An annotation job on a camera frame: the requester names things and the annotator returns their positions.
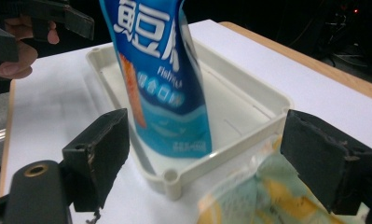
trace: black cable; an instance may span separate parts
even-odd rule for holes
[[[337,67],[337,64],[335,63],[334,59],[330,56],[328,56],[328,60],[330,60],[330,62],[333,64],[332,66],[333,67]]]
[[[291,42],[291,43],[288,45],[288,47],[293,46],[293,45],[294,45],[294,44],[299,40],[299,38],[301,38],[301,37],[305,34],[305,32],[306,32],[306,31],[308,30],[308,28],[310,27],[311,23],[316,19],[317,14],[318,14],[318,12],[319,12],[319,9],[322,7],[322,5],[323,5],[324,2],[325,2],[325,0],[322,0],[322,1],[320,2],[319,6],[317,6],[317,9],[316,9],[316,15],[314,15],[314,16],[310,19],[310,21],[309,21],[308,24],[305,26],[305,28],[304,28],[304,30],[301,32],[301,34],[299,34],[299,36],[298,36],[295,40],[293,40],[293,42]]]
[[[282,11],[281,23],[280,23],[280,25],[279,25],[279,30],[278,30],[278,32],[276,33],[275,40],[278,40],[278,38],[279,38],[279,33],[281,32],[281,29],[282,29],[282,27],[283,27],[284,14],[285,14],[287,8],[288,8],[288,0],[285,1],[284,10]]]

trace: white plastic tray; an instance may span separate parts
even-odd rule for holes
[[[194,40],[203,76],[213,152],[201,159],[159,155],[138,138],[124,81],[113,47],[93,49],[87,59],[115,108],[128,108],[131,155],[149,185],[170,199],[182,186],[239,155],[256,143],[282,133],[292,101],[270,85],[247,74],[212,49]]]

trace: blue label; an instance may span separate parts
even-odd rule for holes
[[[157,152],[212,151],[200,69],[183,39],[182,0],[101,0],[139,136]]]

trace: white table surface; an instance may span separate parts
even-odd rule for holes
[[[288,95],[296,110],[318,116],[372,147],[372,99],[213,21],[190,24],[190,30],[193,38]],[[113,110],[86,60],[90,50],[38,59],[33,74],[16,81],[2,174],[4,193],[17,170],[34,161],[61,161],[64,146]],[[186,185],[182,198],[172,202],[147,185],[129,157],[100,223],[194,223],[198,199],[232,166],[223,165]],[[85,223],[92,214],[72,217],[74,223]]]

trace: hand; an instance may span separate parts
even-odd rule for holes
[[[0,77],[17,79],[27,77],[32,73],[32,63],[37,59],[37,51],[29,45],[21,42],[24,38],[32,38],[32,22],[29,17],[20,16],[16,19],[5,20],[6,30],[14,35],[19,50],[19,61],[17,63],[4,62],[0,64]],[[50,44],[58,44],[60,39],[53,21],[48,23],[49,32],[47,40]]]

